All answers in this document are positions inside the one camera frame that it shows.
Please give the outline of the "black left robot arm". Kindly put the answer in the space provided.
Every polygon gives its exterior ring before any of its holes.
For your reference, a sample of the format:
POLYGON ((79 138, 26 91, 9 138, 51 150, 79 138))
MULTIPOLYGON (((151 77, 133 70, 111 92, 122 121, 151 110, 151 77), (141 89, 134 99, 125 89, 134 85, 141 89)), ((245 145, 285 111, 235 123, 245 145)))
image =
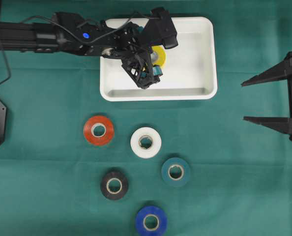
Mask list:
POLYGON ((153 9, 145 26, 131 20, 114 29, 105 21, 86 20, 76 13, 56 12, 41 23, 29 17, 20 23, 0 22, 0 51, 64 52, 77 56, 121 61, 137 87, 146 89, 160 81, 161 67, 151 60, 154 46, 178 45, 168 11, 153 9))

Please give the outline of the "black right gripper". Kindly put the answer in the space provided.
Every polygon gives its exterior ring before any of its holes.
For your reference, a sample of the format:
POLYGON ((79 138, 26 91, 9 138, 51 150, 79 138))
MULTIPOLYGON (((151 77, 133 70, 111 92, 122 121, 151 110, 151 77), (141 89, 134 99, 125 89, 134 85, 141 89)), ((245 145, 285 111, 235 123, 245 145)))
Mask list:
POLYGON ((262 125, 283 134, 288 134, 292 141, 292 52, 288 52, 285 60, 241 83, 242 87, 276 82, 287 79, 290 118, 243 117, 243 120, 262 125))

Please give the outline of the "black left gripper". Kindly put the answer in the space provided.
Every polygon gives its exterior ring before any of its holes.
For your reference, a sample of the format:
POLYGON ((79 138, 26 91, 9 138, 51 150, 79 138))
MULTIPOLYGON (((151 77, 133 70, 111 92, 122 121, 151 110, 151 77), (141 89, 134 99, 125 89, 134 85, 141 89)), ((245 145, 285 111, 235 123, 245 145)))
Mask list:
POLYGON ((160 82, 159 77, 163 75, 163 72, 159 65, 152 65, 150 56, 152 46, 141 46, 139 42, 140 33, 144 30, 143 27, 128 22, 113 29, 107 27, 104 21, 101 21, 101 27, 109 33, 106 38, 116 41, 115 46, 102 50, 102 57, 120 60, 124 71, 141 89, 146 89, 160 82))

